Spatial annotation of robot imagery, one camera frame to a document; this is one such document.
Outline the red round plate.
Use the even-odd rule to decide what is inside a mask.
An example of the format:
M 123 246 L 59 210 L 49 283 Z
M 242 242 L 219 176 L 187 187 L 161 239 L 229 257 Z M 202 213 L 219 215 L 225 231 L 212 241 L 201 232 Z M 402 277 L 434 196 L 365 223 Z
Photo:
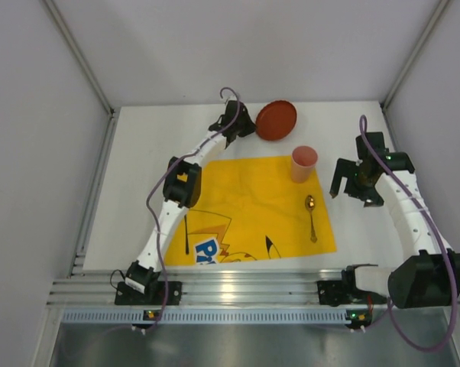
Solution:
M 292 132 L 296 121 L 296 107 L 291 102 L 273 101 L 258 113 L 255 121 L 256 134 L 265 141 L 279 141 Z

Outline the pink plastic cup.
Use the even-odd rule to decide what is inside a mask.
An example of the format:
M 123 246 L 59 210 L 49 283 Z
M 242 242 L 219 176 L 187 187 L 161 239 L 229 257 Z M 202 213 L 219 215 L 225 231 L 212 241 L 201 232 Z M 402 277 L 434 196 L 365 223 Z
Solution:
M 291 154 L 290 176 L 295 183 L 304 183 L 308 180 L 318 161 L 317 152 L 310 146 L 296 147 Z

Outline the gold metal spoon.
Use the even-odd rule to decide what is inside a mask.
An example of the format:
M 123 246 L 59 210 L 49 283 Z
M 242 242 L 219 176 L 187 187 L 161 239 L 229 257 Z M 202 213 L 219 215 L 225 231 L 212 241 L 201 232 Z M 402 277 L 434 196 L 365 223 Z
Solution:
M 315 209 L 315 200 L 312 195 L 308 195 L 305 199 L 305 207 L 307 212 L 309 213 L 309 220 L 310 220 L 310 240 L 313 243 L 317 242 L 317 235 L 316 235 L 316 229 L 314 226 L 314 221 L 313 221 L 313 210 Z

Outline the yellow printed cloth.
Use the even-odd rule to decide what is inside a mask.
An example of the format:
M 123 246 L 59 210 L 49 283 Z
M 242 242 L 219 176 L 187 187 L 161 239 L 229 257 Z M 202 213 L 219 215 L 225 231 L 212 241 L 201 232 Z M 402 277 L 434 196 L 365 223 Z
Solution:
M 187 213 L 190 253 L 183 220 L 164 262 L 169 266 L 279 260 L 335 252 L 332 226 L 319 177 L 290 177 L 287 156 L 213 161 L 202 171 L 202 192 Z M 317 242 L 310 240 L 305 199 L 315 200 Z

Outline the blue plastic fork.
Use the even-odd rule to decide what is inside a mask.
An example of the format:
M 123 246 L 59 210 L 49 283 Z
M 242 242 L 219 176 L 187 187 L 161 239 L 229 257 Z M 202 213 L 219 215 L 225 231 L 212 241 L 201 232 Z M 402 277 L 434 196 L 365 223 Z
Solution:
M 184 222 L 184 234 L 185 234 L 185 254 L 188 255 L 190 253 L 190 244 L 189 244 L 189 236 L 188 236 L 187 215 L 184 216 L 183 222 Z

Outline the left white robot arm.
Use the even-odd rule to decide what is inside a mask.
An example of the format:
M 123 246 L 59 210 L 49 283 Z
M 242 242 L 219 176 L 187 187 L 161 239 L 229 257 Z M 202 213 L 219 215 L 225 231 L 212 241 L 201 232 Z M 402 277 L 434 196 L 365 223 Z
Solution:
M 216 159 L 236 138 L 255 132 L 248 109 L 237 99 L 227 101 L 225 112 L 208 127 L 205 137 L 189 153 L 170 159 L 167 170 L 149 195 L 162 188 L 163 204 L 154 217 L 154 229 L 137 259 L 125 275 L 125 283 L 135 291 L 152 295 L 164 270 L 163 257 L 174 233 L 194 207 L 202 190 L 202 169 Z

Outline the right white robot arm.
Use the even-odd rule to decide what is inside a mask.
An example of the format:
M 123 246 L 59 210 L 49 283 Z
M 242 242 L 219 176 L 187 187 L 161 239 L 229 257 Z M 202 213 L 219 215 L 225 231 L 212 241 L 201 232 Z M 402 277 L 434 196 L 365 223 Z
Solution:
M 358 162 L 338 159 L 330 195 L 345 193 L 366 207 L 387 207 L 403 259 L 392 268 L 349 265 L 343 281 L 352 291 L 388 297 L 400 309 L 444 307 L 460 293 L 460 253 L 428 224 L 429 209 L 417 185 L 415 168 L 405 152 L 392 152 L 380 132 L 355 139 Z

